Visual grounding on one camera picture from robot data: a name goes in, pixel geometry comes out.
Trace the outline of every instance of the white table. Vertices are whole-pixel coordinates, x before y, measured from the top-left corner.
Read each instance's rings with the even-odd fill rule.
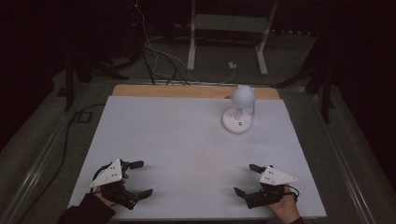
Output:
[[[115,159],[144,161],[129,170],[125,188],[154,189],[134,210],[114,206],[115,220],[260,219],[266,207],[248,209],[233,187],[260,189],[251,163],[275,168],[299,181],[302,217],[325,217],[315,181],[282,100],[257,100],[251,129],[233,134],[220,119],[230,100],[110,96],[69,205],[77,205],[93,174]]]

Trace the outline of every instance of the white cable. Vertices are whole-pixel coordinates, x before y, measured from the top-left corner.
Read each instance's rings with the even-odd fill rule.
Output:
[[[136,8],[137,8],[137,11],[140,13],[140,15],[142,16],[142,26],[143,26],[143,31],[145,32],[145,37],[146,37],[146,40],[148,41],[148,47],[150,48],[150,49],[152,49],[152,51],[153,51],[153,53],[154,53],[154,56],[155,56],[155,64],[154,64],[154,68],[152,69],[152,73],[153,74],[155,74],[155,75],[163,75],[163,74],[156,74],[155,73],[155,69],[157,69],[157,62],[158,62],[158,55],[157,54],[155,54],[155,52],[156,52],[156,50],[150,45],[150,43],[149,43],[149,37],[148,37],[148,34],[147,34],[147,32],[146,32],[146,26],[145,26],[145,21],[146,21],[146,18],[145,18],[145,16],[143,15],[143,13],[142,13],[142,11],[140,11],[140,8],[139,8],[139,0],[136,0]]]

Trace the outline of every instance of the lamp shade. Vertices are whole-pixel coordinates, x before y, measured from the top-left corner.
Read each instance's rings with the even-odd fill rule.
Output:
[[[238,108],[250,108],[256,101],[256,92],[254,88],[246,85],[238,85],[233,91],[231,101]]]

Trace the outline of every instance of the metal frame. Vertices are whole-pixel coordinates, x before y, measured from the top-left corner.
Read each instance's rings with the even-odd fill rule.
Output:
[[[257,62],[260,67],[260,74],[262,76],[268,75],[267,65],[265,64],[264,56],[262,54],[268,35],[271,31],[272,21],[275,16],[277,4],[272,6],[268,18],[252,18],[252,17],[234,17],[234,16],[220,16],[199,14],[195,11],[195,0],[191,4],[191,36],[189,59],[187,61],[187,69],[192,72],[195,67],[195,30],[196,29],[210,29],[210,30],[225,30],[225,31],[243,31],[252,33],[262,33],[262,41],[256,46]],[[228,28],[221,28],[216,21],[231,21]]]

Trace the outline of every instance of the human hand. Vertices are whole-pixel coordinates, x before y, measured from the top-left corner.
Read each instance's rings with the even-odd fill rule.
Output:
[[[291,193],[290,187],[287,185],[285,185],[285,193]],[[278,203],[267,206],[283,224],[290,224],[300,217],[294,194],[284,195]]]
[[[122,175],[122,184],[125,183],[125,179],[128,179],[129,176],[127,174]],[[102,190],[100,187],[97,187],[95,192],[93,193],[94,196],[96,196],[98,199],[100,199],[105,205],[111,207],[114,206],[116,203],[109,201],[108,199],[104,198],[102,195]]]

